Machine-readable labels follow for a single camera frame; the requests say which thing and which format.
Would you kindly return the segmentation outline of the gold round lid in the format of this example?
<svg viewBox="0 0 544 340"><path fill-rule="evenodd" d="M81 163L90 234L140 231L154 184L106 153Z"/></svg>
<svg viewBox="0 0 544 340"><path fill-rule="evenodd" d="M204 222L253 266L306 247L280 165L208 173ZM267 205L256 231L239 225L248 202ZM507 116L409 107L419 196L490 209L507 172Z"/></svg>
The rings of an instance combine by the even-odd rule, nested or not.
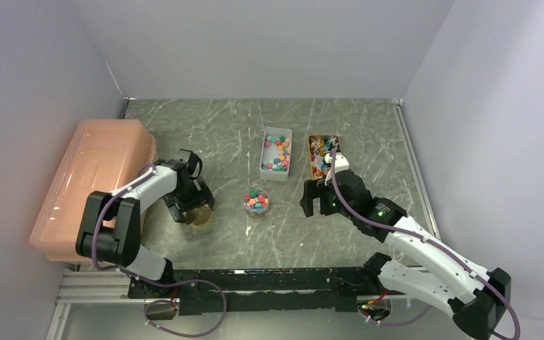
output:
<svg viewBox="0 0 544 340"><path fill-rule="evenodd" d="M184 214L187 224L194 228L201 228L208 224L212 215L212 210L204 205L199 208L192 209Z"/></svg>

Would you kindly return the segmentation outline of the clear plastic cup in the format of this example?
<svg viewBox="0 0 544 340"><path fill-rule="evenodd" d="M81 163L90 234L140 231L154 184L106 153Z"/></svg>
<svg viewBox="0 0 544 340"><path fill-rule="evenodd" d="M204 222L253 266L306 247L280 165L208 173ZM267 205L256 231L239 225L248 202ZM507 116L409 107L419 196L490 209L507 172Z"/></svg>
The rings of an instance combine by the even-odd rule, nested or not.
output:
<svg viewBox="0 0 544 340"><path fill-rule="evenodd" d="M244 197L243 206L247 215L264 216L270 208L268 193L261 188L251 188Z"/></svg>

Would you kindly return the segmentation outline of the white tin of pastel candies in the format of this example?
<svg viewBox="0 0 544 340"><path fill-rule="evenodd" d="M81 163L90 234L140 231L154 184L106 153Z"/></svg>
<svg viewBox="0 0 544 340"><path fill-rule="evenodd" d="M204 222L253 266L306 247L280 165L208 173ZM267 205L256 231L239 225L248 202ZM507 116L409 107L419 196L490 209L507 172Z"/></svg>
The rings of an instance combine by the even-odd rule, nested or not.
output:
<svg viewBox="0 0 544 340"><path fill-rule="evenodd" d="M264 130L260 178L267 181L287 181L290 171L293 134L292 130L267 127Z"/></svg>

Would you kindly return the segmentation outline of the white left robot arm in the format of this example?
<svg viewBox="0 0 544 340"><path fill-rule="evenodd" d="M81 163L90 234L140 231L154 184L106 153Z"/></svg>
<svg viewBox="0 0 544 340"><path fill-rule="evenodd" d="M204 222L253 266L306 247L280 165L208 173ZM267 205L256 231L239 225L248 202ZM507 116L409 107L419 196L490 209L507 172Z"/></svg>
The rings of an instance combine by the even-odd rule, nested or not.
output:
<svg viewBox="0 0 544 340"><path fill-rule="evenodd" d="M159 298L170 295L176 285L173 264L142 246L142 215L163 200L174 222L203 224L215 207L215 199L202 170L203 161L195 152L180 149L174 159L146 165L123 187L90 193L76 253L91 259L99 271L115 269L146 282Z"/></svg>

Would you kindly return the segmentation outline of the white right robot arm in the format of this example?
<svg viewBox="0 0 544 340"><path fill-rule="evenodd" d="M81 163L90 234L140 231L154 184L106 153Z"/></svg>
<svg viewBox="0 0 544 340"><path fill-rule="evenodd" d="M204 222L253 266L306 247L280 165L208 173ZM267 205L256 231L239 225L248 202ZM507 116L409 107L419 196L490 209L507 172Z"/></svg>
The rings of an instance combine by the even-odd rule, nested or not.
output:
<svg viewBox="0 0 544 340"><path fill-rule="evenodd" d="M372 196L351 170L338 171L329 181L306 180L300 200L306 217L313 216L315 200L322 215L344 216L364 235L403 252L424 268L411 270L376 253L360 269L366 291L405 293L444 312L473 339L494 336L510 303L511 276L506 271L490 271L457 254L404 208Z"/></svg>

